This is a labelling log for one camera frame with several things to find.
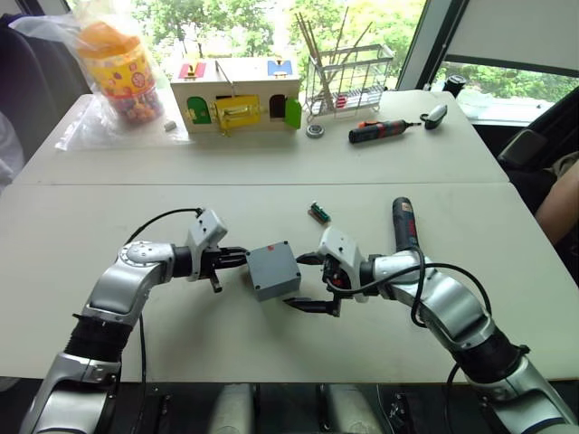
window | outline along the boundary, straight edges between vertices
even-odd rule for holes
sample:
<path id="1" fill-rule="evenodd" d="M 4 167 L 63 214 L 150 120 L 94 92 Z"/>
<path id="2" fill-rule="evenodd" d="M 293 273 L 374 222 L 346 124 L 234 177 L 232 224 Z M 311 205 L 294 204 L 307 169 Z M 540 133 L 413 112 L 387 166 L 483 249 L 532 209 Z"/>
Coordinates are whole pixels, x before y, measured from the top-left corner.
<path id="1" fill-rule="evenodd" d="M 184 54 L 198 57 L 276 56 L 299 59 L 306 76 L 308 50 L 295 13 L 311 21 L 319 49 L 333 50 L 346 6 L 340 46 L 385 44 L 394 52 L 386 85 L 393 89 L 426 0 L 118 0 L 140 24 L 153 56 L 167 76 Z M 69 0 L 74 9 L 80 0 Z"/>
<path id="2" fill-rule="evenodd" d="M 573 77 L 444 61 L 432 90 L 441 90 L 453 74 L 467 79 L 457 98 L 467 117 L 493 123 L 527 125 L 579 86 Z"/>

wooden toy house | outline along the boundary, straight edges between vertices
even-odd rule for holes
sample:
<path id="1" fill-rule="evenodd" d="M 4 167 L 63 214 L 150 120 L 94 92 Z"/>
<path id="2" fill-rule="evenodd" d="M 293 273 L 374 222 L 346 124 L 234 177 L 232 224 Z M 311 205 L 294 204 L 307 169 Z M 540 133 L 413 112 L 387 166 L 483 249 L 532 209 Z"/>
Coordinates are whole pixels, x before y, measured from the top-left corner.
<path id="1" fill-rule="evenodd" d="M 294 61 L 185 62 L 171 80 L 171 89 L 189 133 L 300 127 L 299 75 Z"/>

small gray eraser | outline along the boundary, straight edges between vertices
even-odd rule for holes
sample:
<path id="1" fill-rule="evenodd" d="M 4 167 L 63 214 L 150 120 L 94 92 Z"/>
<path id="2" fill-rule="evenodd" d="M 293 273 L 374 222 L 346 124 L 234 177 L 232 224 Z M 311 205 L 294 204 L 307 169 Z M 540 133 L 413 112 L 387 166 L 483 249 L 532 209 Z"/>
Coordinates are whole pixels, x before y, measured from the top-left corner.
<path id="1" fill-rule="evenodd" d="M 287 241 L 248 252 L 247 265 L 255 295 L 260 301 L 299 289 L 301 274 Z"/>
<path id="2" fill-rule="evenodd" d="M 165 124 L 165 131 L 171 131 L 172 129 L 177 128 L 177 124 L 175 123 L 174 120 L 169 120 L 166 124 Z"/>

green trees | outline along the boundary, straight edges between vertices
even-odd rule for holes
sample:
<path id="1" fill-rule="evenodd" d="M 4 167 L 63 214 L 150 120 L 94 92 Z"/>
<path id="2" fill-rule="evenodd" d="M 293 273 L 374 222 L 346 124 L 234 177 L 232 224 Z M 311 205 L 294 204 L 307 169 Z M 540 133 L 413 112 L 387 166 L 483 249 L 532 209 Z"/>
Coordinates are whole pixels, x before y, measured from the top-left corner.
<path id="1" fill-rule="evenodd" d="M 557 102 L 579 85 L 579 80 L 572 77 L 450 62 L 439 69 L 437 80 L 453 74 L 467 79 L 467 87 L 497 98 L 528 97 Z"/>
<path id="2" fill-rule="evenodd" d="M 185 36 L 196 43 L 200 57 L 272 55 L 274 24 L 287 25 L 287 41 L 299 59 L 299 72 L 305 77 L 308 49 L 294 14 L 302 13 L 312 24 L 320 50 L 333 50 L 342 18 L 349 5 L 341 47 L 352 46 L 368 24 L 373 23 L 361 45 L 380 43 L 394 52 L 387 83 L 394 85 L 410 48 L 425 0 L 132 0 L 133 15 L 142 25 L 162 63 L 171 55 L 175 40 L 185 46 Z M 207 45 L 219 40 L 219 49 Z M 552 74 L 445 62 L 438 79 L 459 74 L 469 80 L 468 87 L 498 98 L 530 97 L 557 101 L 579 80 Z"/>
<path id="3" fill-rule="evenodd" d="M 135 0 L 133 17 L 156 47 L 192 36 L 199 57 L 204 57 L 203 40 L 215 33 L 241 48 L 241 56 L 268 55 L 273 44 L 273 26 L 260 0 Z"/>

electric screwdriver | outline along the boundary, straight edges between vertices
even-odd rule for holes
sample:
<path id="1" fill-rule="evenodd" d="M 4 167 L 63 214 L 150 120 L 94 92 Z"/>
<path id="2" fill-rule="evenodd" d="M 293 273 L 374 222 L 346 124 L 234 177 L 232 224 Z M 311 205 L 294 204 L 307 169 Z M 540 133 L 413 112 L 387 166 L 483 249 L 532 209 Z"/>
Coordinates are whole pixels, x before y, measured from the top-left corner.
<path id="1" fill-rule="evenodd" d="M 385 122 L 361 122 L 358 128 L 348 134 L 350 143 L 365 142 L 375 138 L 398 136 L 408 127 L 421 125 L 420 122 L 406 122 L 405 120 L 387 120 Z"/>
<path id="2" fill-rule="evenodd" d="M 396 251 L 409 250 L 418 245 L 413 206 L 407 197 L 398 197 L 392 202 L 392 220 L 396 239 Z"/>

